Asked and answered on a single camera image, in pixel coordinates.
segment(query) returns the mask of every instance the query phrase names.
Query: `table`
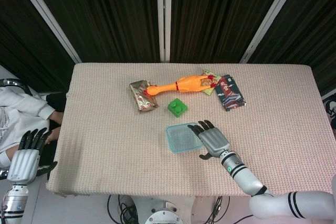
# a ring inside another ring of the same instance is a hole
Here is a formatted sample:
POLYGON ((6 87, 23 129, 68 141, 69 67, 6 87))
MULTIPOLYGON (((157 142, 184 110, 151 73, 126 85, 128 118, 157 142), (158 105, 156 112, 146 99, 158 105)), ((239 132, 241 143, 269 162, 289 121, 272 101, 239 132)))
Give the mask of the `table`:
POLYGON ((331 192, 336 144, 310 67, 301 65, 82 63, 74 68, 47 189, 59 194, 214 196, 244 193, 206 149, 173 154, 167 126, 208 119, 275 194, 331 192), (209 69, 231 74, 247 105, 226 112, 214 92, 165 92, 139 113, 129 83, 168 84, 209 69), (167 105, 182 100, 176 118, 167 105))

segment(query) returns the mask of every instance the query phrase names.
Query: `green toy block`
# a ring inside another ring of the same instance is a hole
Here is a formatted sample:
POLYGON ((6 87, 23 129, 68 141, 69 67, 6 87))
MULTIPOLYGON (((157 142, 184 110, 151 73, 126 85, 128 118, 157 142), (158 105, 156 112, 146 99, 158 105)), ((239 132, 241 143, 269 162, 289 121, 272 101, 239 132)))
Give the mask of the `green toy block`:
POLYGON ((187 108, 188 107, 183 102, 181 102, 179 98, 176 98, 168 105, 169 111, 172 112, 176 117, 182 115, 183 112, 187 110, 187 108))

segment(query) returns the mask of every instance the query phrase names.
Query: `clear plastic container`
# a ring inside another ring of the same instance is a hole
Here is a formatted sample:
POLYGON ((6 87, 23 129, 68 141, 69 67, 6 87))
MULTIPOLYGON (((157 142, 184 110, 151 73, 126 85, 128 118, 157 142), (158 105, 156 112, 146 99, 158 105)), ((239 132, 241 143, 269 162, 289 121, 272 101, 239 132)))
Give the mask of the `clear plastic container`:
POLYGON ((173 153, 182 153, 202 148, 202 141, 188 128, 188 124, 197 125, 197 123, 184 123, 166 128, 168 144, 173 153))

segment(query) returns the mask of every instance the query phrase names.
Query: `orange rubber chicken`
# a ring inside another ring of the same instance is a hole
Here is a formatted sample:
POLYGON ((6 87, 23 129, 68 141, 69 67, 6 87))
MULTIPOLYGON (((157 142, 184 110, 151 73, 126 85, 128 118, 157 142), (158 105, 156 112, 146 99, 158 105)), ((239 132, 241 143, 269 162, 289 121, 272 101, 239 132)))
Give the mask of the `orange rubber chicken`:
POLYGON ((146 94, 149 95, 157 95, 158 93, 164 92, 164 91, 179 91, 179 92, 199 92, 204 89, 213 88, 216 86, 215 83, 212 83, 208 86, 202 86, 201 80, 202 79, 213 79, 213 75, 209 76, 187 76, 182 77, 180 80, 175 81, 174 83, 163 85, 163 86, 149 86, 147 90, 145 90, 146 94))

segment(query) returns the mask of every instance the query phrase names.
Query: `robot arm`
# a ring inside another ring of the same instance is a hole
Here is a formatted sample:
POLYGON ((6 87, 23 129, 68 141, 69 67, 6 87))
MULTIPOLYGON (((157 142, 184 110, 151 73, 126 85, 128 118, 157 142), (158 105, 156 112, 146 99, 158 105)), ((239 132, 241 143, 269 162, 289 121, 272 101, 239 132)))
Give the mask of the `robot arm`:
POLYGON ((219 129, 207 120, 199 121, 199 124, 203 128, 198 125, 188 127, 209 151, 206 155, 200 155, 200 158, 220 158, 221 164, 237 185, 244 193, 252 196, 249 207, 254 216, 260 219, 275 216, 335 219, 336 175, 332 181, 333 195, 323 191, 304 191, 275 196, 256 178, 239 155, 230 150, 229 141, 219 129))
POLYGON ((34 181, 44 143, 51 131, 47 128, 24 134, 10 165, 7 179, 13 184, 7 191, 1 204, 2 224, 21 222, 29 191, 27 185, 34 181))

